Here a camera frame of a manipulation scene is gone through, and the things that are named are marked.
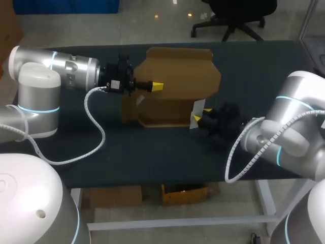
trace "cardboard box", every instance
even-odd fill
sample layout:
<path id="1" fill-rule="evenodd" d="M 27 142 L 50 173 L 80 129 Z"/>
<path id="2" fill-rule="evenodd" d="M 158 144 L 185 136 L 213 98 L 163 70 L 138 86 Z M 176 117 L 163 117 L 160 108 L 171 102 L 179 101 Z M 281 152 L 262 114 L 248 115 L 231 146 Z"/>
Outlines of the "cardboard box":
<path id="1" fill-rule="evenodd" d="M 22 30 L 13 9 L 12 0 L 0 1 L 0 63 L 22 39 Z"/>
<path id="2" fill-rule="evenodd" d="M 189 126 L 193 104 L 218 91 L 221 74 L 209 49 L 152 47 L 134 70 L 137 81 L 164 84 L 162 91 L 137 90 L 121 98 L 122 121 L 145 127 Z"/>
<path id="3" fill-rule="evenodd" d="M 90 189 L 90 208 L 132 206 L 142 203 L 141 186 Z"/>
<path id="4" fill-rule="evenodd" d="M 207 199 L 206 185 L 161 186 L 161 196 L 164 205 L 183 205 L 200 203 Z"/>

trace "dark table surface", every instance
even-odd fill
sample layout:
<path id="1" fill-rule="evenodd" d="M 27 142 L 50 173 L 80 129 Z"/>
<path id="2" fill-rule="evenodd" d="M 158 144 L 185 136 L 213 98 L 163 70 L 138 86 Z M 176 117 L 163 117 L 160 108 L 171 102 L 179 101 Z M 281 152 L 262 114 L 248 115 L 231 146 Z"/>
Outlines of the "dark table surface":
<path id="1" fill-rule="evenodd" d="M 152 46 L 208 48 L 213 63 L 222 74 L 219 92 L 206 100 L 206 107 L 237 102 L 247 116 L 264 116 L 286 77 L 293 71 L 311 71 L 309 60 L 298 43 L 291 41 L 182 43 L 54 48 L 59 52 L 98 58 L 102 64 L 116 62 L 118 54 L 130 55 L 134 67 Z M 101 134 L 83 108 L 85 92 L 62 89 L 59 129 L 37 143 L 50 160 L 62 161 L 95 148 Z M 107 141 L 92 156 L 75 163 L 54 166 L 68 188 L 141 184 L 190 184 L 223 181 L 231 145 L 218 137 L 189 128 L 142 128 L 137 123 L 122 124 L 120 96 L 98 93 L 89 99 L 89 109 L 103 126 Z M 28 142 L 9 142 L 0 153 L 35 155 Z M 230 175 L 240 172 L 253 157 L 237 149 Z M 242 178 L 282 179 L 297 175 L 260 159 Z"/>

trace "white coiled cable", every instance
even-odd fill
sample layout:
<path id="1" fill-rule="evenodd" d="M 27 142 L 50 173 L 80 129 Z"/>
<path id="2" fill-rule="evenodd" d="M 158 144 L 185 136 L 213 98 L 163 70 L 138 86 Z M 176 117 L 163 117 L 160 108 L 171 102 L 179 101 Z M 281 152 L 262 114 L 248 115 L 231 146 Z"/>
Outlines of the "white coiled cable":
<path id="1" fill-rule="evenodd" d="M 246 167 L 239 173 L 237 174 L 234 178 L 229 179 L 229 169 L 230 169 L 230 164 L 233 158 L 233 154 L 235 152 L 236 147 L 238 146 L 240 140 L 244 137 L 244 135 L 249 131 L 254 125 L 256 125 L 258 122 L 264 120 L 265 117 L 260 117 L 256 120 L 254 120 L 252 123 L 250 123 L 243 131 L 240 133 L 239 137 L 235 141 L 232 149 L 230 150 L 228 159 L 227 159 L 227 164 L 225 167 L 225 174 L 224 174 L 224 179 L 227 183 L 234 183 L 237 180 L 239 180 L 246 172 L 254 165 L 254 163 L 260 158 L 260 156 L 274 143 L 278 137 L 285 132 L 294 122 L 300 120 L 301 118 L 308 116 L 308 115 L 325 115 L 325 110 L 312 110 L 312 111 L 307 111 L 302 114 L 297 115 L 296 117 L 292 118 L 288 123 L 286 123 L 257 153 L 256 155 L 249 161 L 249 163 L 246 165 Z"/>
<path id="2" fill-rule="evenodd" d="M 89 119 L 91 120 L 91 122 L 93 122 L 93 124 L 100 130 L 101 134 L 102 134 L 102 141 L 100 142 L 100 144 L 95 148 L 93 149 L 92 151 L 88 152 L 87 154 L 84 154 L 84 155 L 81 155 L 77 158 L 74 158 L 74 159 L 70 159 L 70 160 L 65 160 L 65 161 L 61 161 L 61 162 L 54 162 L 54 161 L 51 161 L 51 160 L 48 160 L 43 154 L 42 152 L 40 151 L 39 147 L 37 146 L 35 140 L 28 134 L 26 134 L 25 132 L 15 128 L 15 127 L 12 127 L 12 126 L 7 126 L 7 125 L 4 125 L 4 124 L 0 124 L 0 128 L 1 129 L 5 129 L 5 130 L 8 130 L 8 131 L 11 131 L 11 132 L 14 132 L 14 133 L 17 133 L 21 136 L 24 136 L 26 137 L 33 145 L 34 147 L 34 150 L 36 152 L 36 154 L 41 158 L 43 159 L 45 162 L 49 163 L 49 164 L 52 164 L 52 165 L 62 165 L 62 164 L 68 164 L 68 163 L 72 163 L 72 162 L 75 162 L 77 160 L 80 160 L 80 159 L 83 159 L 89 155 L 92 155 L 93 153 L 95 153 L 96 151 L 98 151 L 103 145 L 104 145 L 104 142 L 105 142 L 105 139 L 106 139 L 106 135 L 105 135 L 105 131 L 103 130 L 103 128 L 100 126 L 100 124 L 97 123 L 97 121 L 92 117 L 92 115 L 90 114 L 89 112 L 89 109 L 88 109 L 88 99 L 90 97 L 90 95 L 96 91 L 99 91 L 99 92 L 104 92 L 102 90 L 102 88 L 106 88 L 105 86 L 104 87 L 96 87 L 96 88 L 93 88 L 91 89 L 85 96 L 85 100 L 84 100 L 84 107 L 85 107 L 85 111 L 86 111 L 86 114 L 88 115 Z"/>

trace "floor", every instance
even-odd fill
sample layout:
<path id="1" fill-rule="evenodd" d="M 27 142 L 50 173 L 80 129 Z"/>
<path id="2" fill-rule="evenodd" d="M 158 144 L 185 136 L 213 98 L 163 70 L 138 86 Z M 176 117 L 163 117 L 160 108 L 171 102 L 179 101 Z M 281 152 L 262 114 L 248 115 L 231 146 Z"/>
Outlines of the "floor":
<path id="1" fill-rule="evenodd" d="M 288 10 L 283 1 L 287 0 L 279 1 L 276 12 L 266 17 L 264 29 L 258 28 L 257 22 L 249 24 L 265 40 L 298 36 L 309 2 L 292 0 L 299 2 L 301 10 Z M 20 16 L 25 33 L 21 44 L 54 47 L 220 41 L 226 27 L 202 28 L 197 38 L 190 37 L 192 25 L 209 20 L 211 14 L 210 7 L 199 0 L 121 0 L 118 14 L 25 15 Z M 230 41 L 238 40 L 252 39 L 237 30 Z"/>
<path id="2" fill-rule="evenodd" d="M 264 29 L 258 28 L 256 22 L 249 26 L 265 40 L 296 40 L 308 4 L 308 0 L 279 0 L 277 11 L 266 17 Z M 209 6 L 199 0 L 121 0 L 118 14 L 25 15 L 19 16 L 25 36 L 20 45 L 57 47 L 220 41 L 225 27 L 199 29 L 197 38 L 190 37 L 192 25 L 208 20 L 211 14 Z M 320 25 L 312 32 L 316 33 L 319 29 L 324 30 Z M 249 40 L 251 38 L 239 30 L 230 37 L 230 41 Z M 8 95 L 0 96 L 0 104 L 11 103 L 17 89 L 17 84 L 6 75 L 0 80 L 0 90 Z M 293 180 L 270 181 L 276 205 L 279 205 L 292 183 Z M 220 193 L 210 193 L 209 199 L 202 204 L 185 206 L 163 207 L 157 188 L 147 186 L 143 187 L 143 191 L 148 197 L 141 206 L 96 209 L 94 216 L 83 209 L 82 215 L 87 220 L 107 222 L 261 213 L 256 190 L 249 181 L 233 185 L 222 182 Z M 92 244 L 248 244 L 252 232 L 263 236 L 264 244 L 269 243 L 263 224 L 98 231 L 91 235 Z"/>
<path id="3" fill-rule="evenodd" d="M 269 185 L 276 207 L 290 190 L 294 180 L 270 180 Z M 238 217 L 262 214 L 256 188 L 251 181 L 233 185 L 219 183 L 219 191 L 211 187 L 207 201 L 182 206 L 162 206 L 159 186 L 143 186 L 143 204 L 131 207 L 97 208 L 94 212 L 82 207 L 87 222 L 117 222 L 134 220 Z M 269 243 L 265 224 L 169 227 L 134 230 L 96 231 L 91 233 L 92 244 L 126 243 L 221 243 L 249 244 L 251 233 Z"/>

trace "cardboard flap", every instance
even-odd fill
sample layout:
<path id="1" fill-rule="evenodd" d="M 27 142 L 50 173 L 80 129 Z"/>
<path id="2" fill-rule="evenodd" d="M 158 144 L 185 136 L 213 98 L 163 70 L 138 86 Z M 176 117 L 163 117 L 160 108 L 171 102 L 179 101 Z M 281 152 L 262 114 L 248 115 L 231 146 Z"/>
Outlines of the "cardboard flap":
<path id="1" fill-rule="evenodd" d="M 221 74 L 212 57 L 208 49 L 150 48 L 146 60 L 135 68 L 134 77 L 163 83 L 164 88 L 123 96 L 122 121 L 137 119 L 145 127 L 189 126 L 194 102 L 219 88 Z"/>
<path id="2" fill-rule="evenodd" d="M 177 58 L 212 60 L 210 49 L 151 47 L 147 51 L 147 58 Z"/>
<path id="3" fill-rule="evenodd" d="M 150 48 L 147 58 L 134 70 L 137 81 L 164 84 L 162 91 L 137 91 L 146 99 L 200 100 L 216 93 L 221 74 L 207 49 Z"/>

